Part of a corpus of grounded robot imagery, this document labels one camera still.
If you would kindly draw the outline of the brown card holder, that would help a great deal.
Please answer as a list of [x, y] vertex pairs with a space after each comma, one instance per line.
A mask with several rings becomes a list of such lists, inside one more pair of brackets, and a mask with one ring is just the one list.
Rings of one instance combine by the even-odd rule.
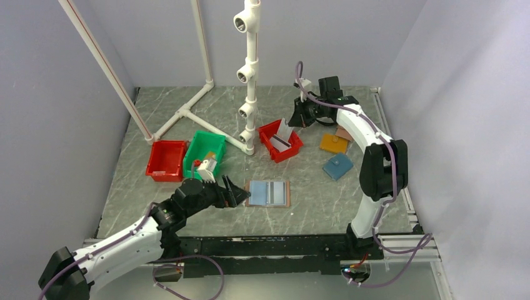
[[246, 190], [251, 195], [245, 206], [260, 208], [288, 208], [290, 202], [290, 182], [284, 180], [250, 180]]

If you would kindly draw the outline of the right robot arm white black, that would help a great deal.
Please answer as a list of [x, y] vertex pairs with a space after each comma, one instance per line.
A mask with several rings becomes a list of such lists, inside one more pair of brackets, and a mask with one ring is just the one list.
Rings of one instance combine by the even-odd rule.
[[362, 200], [347, 227], [344, 250], [351, 259], [360, 259], [378, 233], [387, 205], [408, 185], [408, 146], [379, 129], [366, 115], [358, 100], [346, 96], [336, 76], [319, 80], [320, 94], [309, 91], [310, 81], [298, 75], [294, 87], [301, 96], [294, 101], [288, 125], [306, 128], [321, 118], [329, 118], [345, 129], [362, 150], [359, 172]]

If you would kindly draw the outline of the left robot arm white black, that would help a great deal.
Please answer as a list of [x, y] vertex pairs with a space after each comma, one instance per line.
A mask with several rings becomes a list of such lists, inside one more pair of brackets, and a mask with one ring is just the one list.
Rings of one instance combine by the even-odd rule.
[[111, 281], [153, 262], [184, 259], [177, 232], [204, 209], [235, 208], [251, 193], [223, 176], [215, 180], [185, 179], [166, 200], [152, 202], [143, 217], [118, 233], [91, 246], [53, 253], [38, 285], [39, 299], [89, 299]]

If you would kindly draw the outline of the grey striped credit card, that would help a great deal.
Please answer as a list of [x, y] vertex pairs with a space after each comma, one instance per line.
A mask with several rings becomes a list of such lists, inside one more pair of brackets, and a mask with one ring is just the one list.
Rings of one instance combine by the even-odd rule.
[[287, 206], [288, 204], [288, 183], [286, 181], [268, 182], [267, 203], [270, 206]]

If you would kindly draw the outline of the white thin credit card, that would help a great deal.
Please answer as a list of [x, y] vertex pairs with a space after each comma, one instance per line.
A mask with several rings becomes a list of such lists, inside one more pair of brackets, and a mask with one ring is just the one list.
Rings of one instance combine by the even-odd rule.
[[289, 138], [291, 137], [291, 134], [293, 132], [293, 128], [288, 125], [288, 121], [285, 118], [282, 118], [279, 123], [279, 127], [276, 132], [276, 136], [285, 141], [288, 142]]

